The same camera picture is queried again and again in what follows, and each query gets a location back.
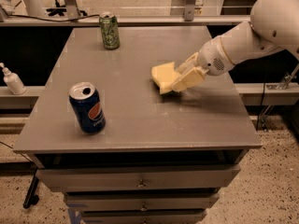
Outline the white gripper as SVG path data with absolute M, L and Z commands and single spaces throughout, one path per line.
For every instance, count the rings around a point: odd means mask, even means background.
M 180 76 L 171 84 L 171 88 L 177 92 L 184 91 L 203 82 L 206 78 L 206 71 L 210 76 L 220 76 L 234 67 L 218 35 L 206 42 L 198 53 L 195 52 L 175 69 Z

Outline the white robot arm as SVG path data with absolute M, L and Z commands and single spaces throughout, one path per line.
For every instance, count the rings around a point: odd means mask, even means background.
M 205 43 L 176 68 L 172 91 L 184 91 L 246 60 L 287 50 L 299 60 L 299 0 L 257 0 L 250 20 Z

